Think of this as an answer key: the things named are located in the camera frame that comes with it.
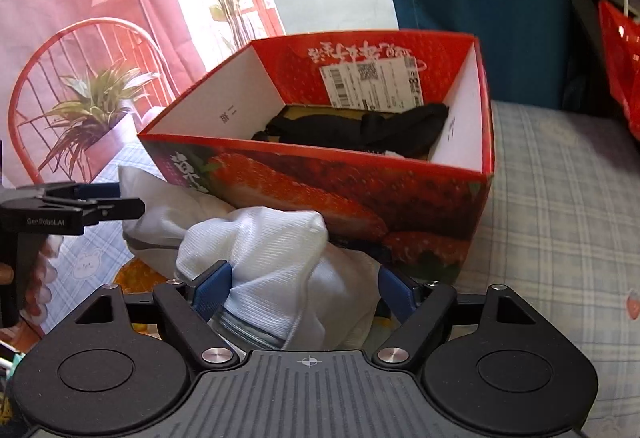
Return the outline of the person's left hand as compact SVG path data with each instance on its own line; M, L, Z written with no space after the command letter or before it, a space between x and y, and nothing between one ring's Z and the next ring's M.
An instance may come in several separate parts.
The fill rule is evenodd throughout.
M24 317L32 323L41 324L47 319L48 303L52 299L50 284L58 277L58 270L51 262L58 257L62 242L62 236L49 236L37 255L23 308Z

